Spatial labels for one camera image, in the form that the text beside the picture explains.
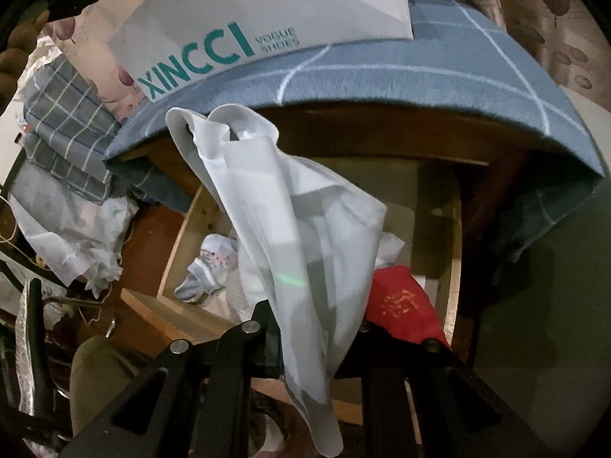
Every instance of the wooden floor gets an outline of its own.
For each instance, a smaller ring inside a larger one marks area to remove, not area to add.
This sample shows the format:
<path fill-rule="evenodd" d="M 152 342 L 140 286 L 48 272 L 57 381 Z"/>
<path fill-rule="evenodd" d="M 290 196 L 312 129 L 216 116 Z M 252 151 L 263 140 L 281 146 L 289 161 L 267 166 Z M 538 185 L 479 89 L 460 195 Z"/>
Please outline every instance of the wooden floor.
<path fill-rule="evenodd" d="M 182 222 L 181 214 L 164 206 L 143 206 L 134 220 L 133 234 L 121 252 L 123 273 L 120 280 L 112 283 L 100 321 L 88 327 L 78 313 L 72 319 L 65 318 L 57 326 L 57 330 L 63 333 L 62 337 L 71 338 L 72 343 L 78 346 L 92 336 L 104 335 L 114 315 L 117 326 L 111 336 L 113 341 L 149 356 L 157 356 L 169 344 L 169 339 L 123 303 L 120 293 L 123 287 L 127 287 L 143 294 L 157 295 Z M 96 318 L 98 312 L 86 308 L 83 314 L 89 319 Z"/>

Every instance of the wooden drawer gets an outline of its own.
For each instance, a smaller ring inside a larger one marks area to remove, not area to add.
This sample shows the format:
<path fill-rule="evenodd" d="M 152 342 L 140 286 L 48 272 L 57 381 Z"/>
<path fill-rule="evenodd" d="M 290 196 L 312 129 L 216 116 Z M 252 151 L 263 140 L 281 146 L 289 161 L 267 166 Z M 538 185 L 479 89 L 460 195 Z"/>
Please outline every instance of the wooden drawer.
<path fill-rule="evenodd" d="M 384 230 L 407 244 L 399 263 L 411 266 L 424 283 L 451 342 L 461 266 L 461 205 L 451 164 L 435 160 L 317 159 L 387 204 Z M 199 255 L 204 237 L 231 229 L 205 188 L 200 188 L 178 233 L 157 298 L 131 290 L 121 297 L 170 339 L 204 342 L 218 338 L 233 324 L 197 305 L 174 297 L 187 266 Z"/>

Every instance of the shopping bag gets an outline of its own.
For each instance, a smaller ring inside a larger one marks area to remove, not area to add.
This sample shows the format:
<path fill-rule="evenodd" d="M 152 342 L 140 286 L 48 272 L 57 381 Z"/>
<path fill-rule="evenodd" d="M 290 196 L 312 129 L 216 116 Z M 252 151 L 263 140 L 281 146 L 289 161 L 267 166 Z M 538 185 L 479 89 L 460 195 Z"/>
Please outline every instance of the shopping bag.
<path fill-rule="evenodd" d="M 259 58 L 320 44 L 412 37 L 407 0 L 146 0 L 108 44 L 156 101 Z"/>
<path fill-rule="evenodd" d="M 245 106 L 223 105 L 207 118 L 173 108 L 166 122 L 233 224 L 244 294 L 270 301 L 289 397 L 317 450 L 336 456 L 329 381 L 365 313 L 386 206 L 330 169 L 282 153 L 276 127 Z"/>

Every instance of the red cloth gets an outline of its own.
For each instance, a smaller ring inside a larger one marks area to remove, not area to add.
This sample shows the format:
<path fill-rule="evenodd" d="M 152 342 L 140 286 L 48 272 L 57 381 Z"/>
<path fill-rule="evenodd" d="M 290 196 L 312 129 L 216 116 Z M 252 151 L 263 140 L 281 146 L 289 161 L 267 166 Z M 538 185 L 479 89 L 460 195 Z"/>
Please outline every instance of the red cloth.
<path fill-rule="evenodd" d="M 384 327 L 393 338 L 416 344 L 435 338 L 450 347 L 439 315 L 409 267 L 396 265 L 373 273 L 365 318 Z"/>

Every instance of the plaid fabric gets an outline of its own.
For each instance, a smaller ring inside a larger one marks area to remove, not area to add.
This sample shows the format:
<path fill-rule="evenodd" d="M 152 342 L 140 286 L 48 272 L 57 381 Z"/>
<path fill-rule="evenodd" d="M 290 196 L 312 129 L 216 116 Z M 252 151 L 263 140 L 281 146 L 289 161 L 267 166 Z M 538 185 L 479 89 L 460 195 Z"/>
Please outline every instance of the plaid fabric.
<path fill-rule="evenodd" d="M 122 196 L 103 162 L 121 124 L 74 66 L 60 55 L 42 67 L 25 91 L 27 159 L 94 203 Z"/>

